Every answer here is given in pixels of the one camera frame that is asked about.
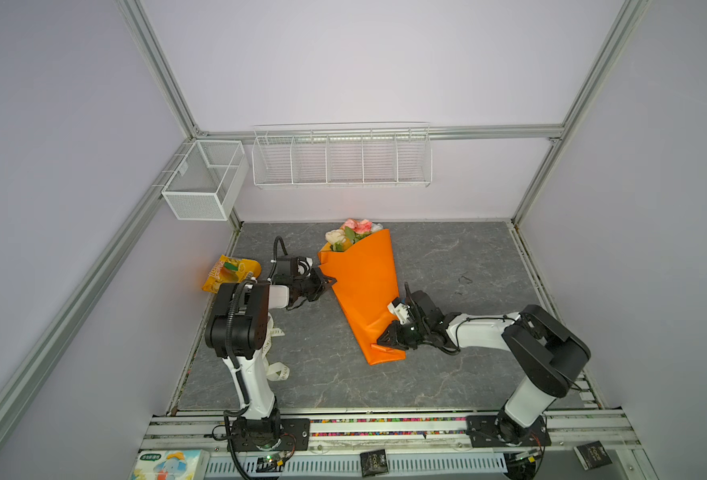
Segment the orange wrapping paper sheet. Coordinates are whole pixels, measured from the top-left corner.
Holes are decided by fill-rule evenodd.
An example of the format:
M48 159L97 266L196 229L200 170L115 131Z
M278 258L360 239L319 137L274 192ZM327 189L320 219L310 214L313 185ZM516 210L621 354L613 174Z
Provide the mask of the orange wrapping paper sheet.
M377 345L397 319L389 312L389 304L399 297L391 232L375 232L344 252L325 246L318 257L323 274L336 280L333 292L367 364L407 358L403 350Z

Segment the cream fake rose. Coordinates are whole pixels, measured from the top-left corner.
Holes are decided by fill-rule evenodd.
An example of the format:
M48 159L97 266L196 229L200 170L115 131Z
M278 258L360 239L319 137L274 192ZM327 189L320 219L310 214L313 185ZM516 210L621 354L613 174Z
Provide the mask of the cream fake rose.
M329 231L326 234L326 241L329 250L333 252L345 252L351 246L347 233L343 229Z

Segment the dark pink fake rose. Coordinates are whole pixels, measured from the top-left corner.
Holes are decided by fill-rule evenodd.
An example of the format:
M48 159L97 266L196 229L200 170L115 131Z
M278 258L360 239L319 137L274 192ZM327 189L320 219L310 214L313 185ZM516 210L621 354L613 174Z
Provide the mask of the dark pink fake rose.
M357 235L357 238L365 238L371 235L371 232L373 232L373 223L371 223L371 221L367 219L357 221L355 222L355 227L353 228L353 231L355 231L355 235Z

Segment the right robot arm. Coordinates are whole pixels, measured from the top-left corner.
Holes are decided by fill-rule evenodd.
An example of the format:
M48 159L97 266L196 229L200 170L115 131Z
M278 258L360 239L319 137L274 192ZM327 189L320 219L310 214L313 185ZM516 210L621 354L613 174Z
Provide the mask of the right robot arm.
M591 360L583 340L537 304L511 314L445 314L423 291L389 304L393 320L373 348L407 351L431 346L447 355L469 348L511 352L525 378L496 416L467 418L467 435L479 446L548 446L545 412L577 385Z

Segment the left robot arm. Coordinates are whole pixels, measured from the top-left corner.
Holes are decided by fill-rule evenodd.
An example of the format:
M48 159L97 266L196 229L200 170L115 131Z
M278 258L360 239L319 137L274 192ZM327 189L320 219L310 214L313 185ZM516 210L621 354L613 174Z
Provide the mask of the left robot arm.
M282 425L269 386L264 347L273 309L314 302L337 283L319 267L288 281L248 279L221 287L204 332L206 345L224 362L238 392L239 407L225 411L227 438L242 451L279 447L293 432Z

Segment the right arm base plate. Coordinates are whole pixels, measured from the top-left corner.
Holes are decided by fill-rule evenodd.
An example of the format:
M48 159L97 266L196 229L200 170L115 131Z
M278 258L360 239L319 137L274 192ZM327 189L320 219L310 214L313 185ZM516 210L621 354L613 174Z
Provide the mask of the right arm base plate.
M501 415L467 416L467 436L473 448L488 447L547 447L551 436L545 416L541 415L529 427Z

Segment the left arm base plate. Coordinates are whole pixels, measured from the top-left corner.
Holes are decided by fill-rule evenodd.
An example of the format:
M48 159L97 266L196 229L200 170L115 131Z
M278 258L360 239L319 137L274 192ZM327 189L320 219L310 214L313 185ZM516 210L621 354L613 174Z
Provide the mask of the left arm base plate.
M309 418L238 418L230 425L229 440L235 452L306 451L311 439Z

